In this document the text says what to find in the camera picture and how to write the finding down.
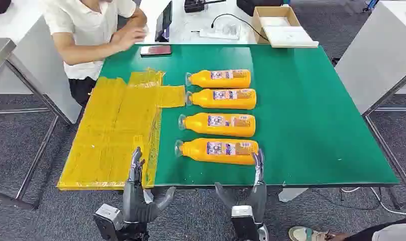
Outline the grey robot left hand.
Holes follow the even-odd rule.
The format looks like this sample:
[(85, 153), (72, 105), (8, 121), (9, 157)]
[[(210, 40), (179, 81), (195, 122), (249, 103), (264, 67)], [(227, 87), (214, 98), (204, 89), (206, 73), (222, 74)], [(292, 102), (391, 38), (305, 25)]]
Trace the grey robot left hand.
[(154, 221), (159, 214), (173, 201), (176, 187), (167, 189), (165, 195), (151, 203), (146, 203), (142, 188), (141, 148), (137, 147), (131, 158), (131, 166), (125, 181), (123, 192), (123, 217), (125, 223), (148, 223)]

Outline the person's right hand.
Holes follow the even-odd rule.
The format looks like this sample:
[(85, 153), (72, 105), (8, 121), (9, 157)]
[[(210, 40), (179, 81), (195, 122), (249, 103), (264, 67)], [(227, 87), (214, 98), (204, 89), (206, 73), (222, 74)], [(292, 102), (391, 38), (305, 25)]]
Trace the person's right hand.
[(147, 32), (141, 27), (122, 28), (112, 35), (110, 45), (116, 52), (126, 51), (138, 42), (142, 42)]

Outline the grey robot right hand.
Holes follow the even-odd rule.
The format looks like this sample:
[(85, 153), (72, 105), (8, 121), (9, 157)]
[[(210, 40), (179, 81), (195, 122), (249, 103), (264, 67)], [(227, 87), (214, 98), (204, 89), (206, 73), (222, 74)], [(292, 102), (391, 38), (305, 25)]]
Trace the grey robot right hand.
[(267, 188), (264, 181), (264, 154), (261, 149), (252, 153), (255, 163), (255, 179), (250, 195), (242, 201), (236, 201), (219, 182), (215, 182), (216, 194), (226, 206), (228, 213), (232, 213), (233, 206), (248, 205), (252, 207), (252, 213), (256, 224), (263, 223), (266, 209)]

